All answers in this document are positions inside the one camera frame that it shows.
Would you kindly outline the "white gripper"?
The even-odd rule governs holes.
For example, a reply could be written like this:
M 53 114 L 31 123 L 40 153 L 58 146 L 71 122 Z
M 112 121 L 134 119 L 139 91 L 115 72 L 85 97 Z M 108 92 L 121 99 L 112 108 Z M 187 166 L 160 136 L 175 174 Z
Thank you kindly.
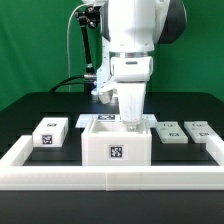
M 123 122 L 130 131 L 137 130 L 142 119 L 146 84 L 153 72 L 153 58 L 111 58 L 111 73 L 118 94 L 119 111 Z

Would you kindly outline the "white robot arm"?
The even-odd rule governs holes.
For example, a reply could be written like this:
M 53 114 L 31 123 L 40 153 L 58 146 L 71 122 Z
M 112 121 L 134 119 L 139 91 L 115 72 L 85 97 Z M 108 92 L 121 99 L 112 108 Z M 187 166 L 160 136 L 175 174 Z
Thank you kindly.
M 157 44 L 175 42 L 186 29 L 183 0 L 82 0 L 98 14 L 102 64 L 96 94 L 107 104 L 118 98 L 122 123 L 134 130 L 142 122 L 147 82 Z

